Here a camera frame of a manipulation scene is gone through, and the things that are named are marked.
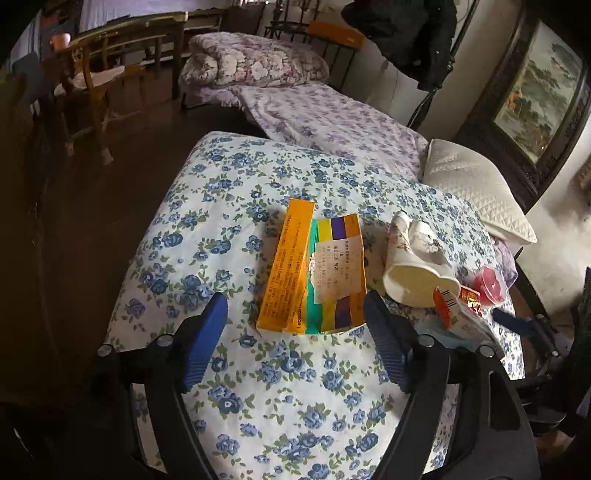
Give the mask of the wooden desk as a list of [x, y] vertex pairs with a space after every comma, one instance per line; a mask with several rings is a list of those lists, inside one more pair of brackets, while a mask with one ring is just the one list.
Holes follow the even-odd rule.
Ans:
[[211, 8], [129, 17], [89, 30], [75, 37], [69, 47], [82, 54], [85, 73], [90, 72], [90, 58], [96, 55], [100, 57], [102, 66], [108, 68], [110, 56], [153, 47], [156, 72], [160, 70], [162, 55], [171, 55], [171, 98], [177, 100], [180, 98], [178, 79], [182, 55], [188, 51], [190, 35], [218, 31], [223, 16], [223, 9]]

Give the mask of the red round container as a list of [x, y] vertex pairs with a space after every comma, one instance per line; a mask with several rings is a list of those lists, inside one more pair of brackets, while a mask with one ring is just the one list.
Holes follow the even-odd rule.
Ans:
[[504, 278], [492, 266], [485, 265], [478, 271], [474, 287], [484, 306], [500, 306], [506, 300], [507, 286]]

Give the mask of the purple floral cloth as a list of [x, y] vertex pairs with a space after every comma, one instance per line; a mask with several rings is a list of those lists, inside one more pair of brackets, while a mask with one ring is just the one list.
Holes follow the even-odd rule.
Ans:
[[500, 271], [505, 280], [506, 286], [511, 288], [519, 277], [514, 255], [502, 239], [493, 237], [493, 248], [496, 260], [500, 266]]

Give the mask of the white barcode box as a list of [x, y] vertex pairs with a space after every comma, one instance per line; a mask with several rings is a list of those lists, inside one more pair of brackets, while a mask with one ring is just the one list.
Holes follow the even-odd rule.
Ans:
[[486, 321], [450, 290], [435, 289], [433, 299], [446, 332], [461, 339], [473, 350], [486, 346], [498, 358], [505, 356]]

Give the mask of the orange cardboard box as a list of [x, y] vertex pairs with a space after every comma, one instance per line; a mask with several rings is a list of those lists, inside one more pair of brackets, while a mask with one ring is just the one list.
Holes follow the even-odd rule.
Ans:
[[365, 323], [365, 249], [359, 216], [315, 219], [315, 203], [291, 199], [256, 327], [331, 334]]

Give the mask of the blue floral bedsheet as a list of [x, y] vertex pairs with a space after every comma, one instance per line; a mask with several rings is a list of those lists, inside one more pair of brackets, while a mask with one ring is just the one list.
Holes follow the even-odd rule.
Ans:
[[212, 132], [190, 152], [127, 270], [107, 331], [118, 350], [146, 346], [228, 298], [228, 323], [204, 379], [183, 396], [189, 422], [224, 479], [369, 479], [406, 396], [389, 382], [370, 332], [325, 312], [315, 334], [259, 330], [290, 200], [314, 204], [325, 228], [359, 218], [370, 288], [381, 290], [390, 223], [428, 224], [457, 278], [496, 264], [465, 200], [320, 151]]

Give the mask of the framed landscape painting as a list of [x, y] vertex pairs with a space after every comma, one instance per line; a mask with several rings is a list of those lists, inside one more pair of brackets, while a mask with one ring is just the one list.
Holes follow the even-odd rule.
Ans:
[[574, 27], [525, 1], [509, 46], [455, 142], [491, 160], [523, 211], [574, 149], [590, 111], [590, 62]]

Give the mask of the wooden chair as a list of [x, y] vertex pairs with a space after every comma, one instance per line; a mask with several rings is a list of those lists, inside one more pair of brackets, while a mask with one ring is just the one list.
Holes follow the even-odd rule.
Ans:
[[[74, 154], [75, 141], [93, 133], [100, 148], [102, 163], [108, 165], [113, 157], [105, 141], [109, 124], [141, 114], [146, 103], [146, 69], [139, 63], [119, 63], [111, 66], [109, 54], [125, 45], [126, 34], [113, 28], [93, 35], [73, 39], [68, 33], [58, 33], [50, 39], [50, 49], [57, 63], [59, 83], [54, 95], [60, 100], [58, 107], [65, 134], [68, 155]], [[123, 87], [127, 81], [136, 81], [139, 91], [139, 108], [125, 114], [113, 110], [112, 91]], [[91, 124], [73, 133], [68, 127], [67, 103], [82, 100], [90, 110]]]

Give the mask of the dark hanging jacket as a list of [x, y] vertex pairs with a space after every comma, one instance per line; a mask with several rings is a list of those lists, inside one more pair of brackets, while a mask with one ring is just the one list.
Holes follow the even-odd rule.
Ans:
[[420, 90], [442, 86], [457, 28], [454, 1], [356, 0], [342, 7], [341, 16]]

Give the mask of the folded floral comforter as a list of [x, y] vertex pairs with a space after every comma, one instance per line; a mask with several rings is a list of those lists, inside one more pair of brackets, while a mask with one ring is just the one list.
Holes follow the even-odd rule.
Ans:
[[179, 74], [179, 85], [184, 89], [290, 87], [329, 81], [327, 62], [303, 43], [212, 32], [192, 37], [189, 49], [189, 58]]

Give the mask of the white quilted pillow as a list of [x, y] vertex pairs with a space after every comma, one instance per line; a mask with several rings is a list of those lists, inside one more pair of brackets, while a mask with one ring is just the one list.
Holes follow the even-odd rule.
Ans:
[[504, 176], [480, 153], [447, 140], [432, 140], [423, 182], [468, 201], [490, 235], [519, 246], [537, 242]]

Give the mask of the small red candy wrapper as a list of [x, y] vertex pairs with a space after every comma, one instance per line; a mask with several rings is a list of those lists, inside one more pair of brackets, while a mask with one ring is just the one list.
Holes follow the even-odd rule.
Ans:
[[461, 286], [459, 299], [476, 315], [482, 315], [480, 293], [469, 287]]

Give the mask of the cream paper cup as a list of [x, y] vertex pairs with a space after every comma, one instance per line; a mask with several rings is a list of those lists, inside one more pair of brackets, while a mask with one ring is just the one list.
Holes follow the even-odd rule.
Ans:
[[391, 299], [413, 308], [434, 307], [436, 289], [461, 290], [434, 230], [404, 211], [391, 221], [383, 284]]

